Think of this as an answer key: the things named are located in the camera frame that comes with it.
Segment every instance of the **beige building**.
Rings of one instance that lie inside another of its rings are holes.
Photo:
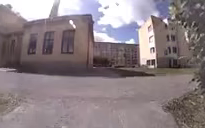
[[[140,65],[185,67],[192,54],[180,27],[151,16],[139,29]]]
[[[25,22],[10,6],[0,5],[0,67],[19,64]]]
[[[107,58],[112,66],[137,66],[138,45],[95,42],[94,57]]]
[[[72,15],[27,22],[21,65],[37,71],[79,70],[93,66],[91,15]]]
[[[0,5],[0,67],[35,72],[93,66],[91,15],[70,15],[27,22]]]

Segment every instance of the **dirt patch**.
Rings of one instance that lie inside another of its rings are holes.
[[[21,98],[17,95],[0,93],[0,116],[13,111],[21,103]]]
[[[196,90],[173,99],[164,106],[180,128],[205,128],[205,95]]]

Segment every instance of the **grass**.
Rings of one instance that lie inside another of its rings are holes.
[[[179,128],[205,128],[205,95],[199,91],[171,100],[164,110],[173,115]]]
[[[113,71],[114,73],[118,74],[121,77],[155,76],[154,74],[146,73],[146,72],[143,72],[143,71],[125,70],[125,69],[120,69],[120,68],[111,68],[110,70]]]
[[[122,68],[123,70],[136,71],[136,72],[145,72],[148,74],[154,75],[180,75],[180,74],[193,74],[197,71],[195,68],[156,68],[156,69],[147,69],[147,68]]]
[[[19,106],[21,99],[13,94],[0,93],[0,116],[5,115],[17,106]]]

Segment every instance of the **lawn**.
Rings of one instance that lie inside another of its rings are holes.
[[[13,94],[0,93],[0,116],[14,110],[20,104],[20,101],[21,100]]]

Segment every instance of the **window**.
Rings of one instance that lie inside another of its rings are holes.
[[[11,54],[14,54],[14,51],[15,51],[15,43],[16,43],[16,40],[12,40],[11,41],[11,45],[10,45],[10,53]]]
[[[177,53],[177,48],[173,47],[173,53]]]
[[[37,47],[37,34],[31,34],[27,54],[28,55],[36,54],[36,47]]]
[[[170,41],[170,36],[169,36],[169,35],[167,35],[167,41],[168,41],[168,42]]]
[[[154,36],[149,37],[149,43],[152,43],[152,42],[154,42]]]
[[[75,30],[65,30],[62,36],[62,53],[73,54]]]
[[[152,65],[156,65],[156,60],[152,60]]]
[[[171,48],[170,47],[168,47],[168,52],[169,52],[169,54],[171,54]]]
[[[171,41],[175,41],[176,40],[176,37],[175,37],[175,35],[171,35]]]
[[[168,53],[167,53],[167,50],[165,50],[165,51],[164,51],[164,55],[167,55],[167,54],[168,54]]]
[[[150,65],[150,60],[147,60],[147,62],[146,62],[146,63],[147,63],[147,65]]]
[[[152,30],[153,30],[152,25],[150,25],[150,26],[148,27],[148,31],[150,32],[150,31],[152,31]]]
[[[43,54],[52,54],[54,43],[54,32],[46,32],[44,35]]]
[[[168,26],[167,26],[167,24],[165,24],[165,29],[167,29],[168,28]]]
[[[155,53],[155,48],[154,47],[150,48],[150,53]]]
[[[173,65],[174,65],[174,66],[177,66],[177,65],[178,65],[176,59],[173,60]]]

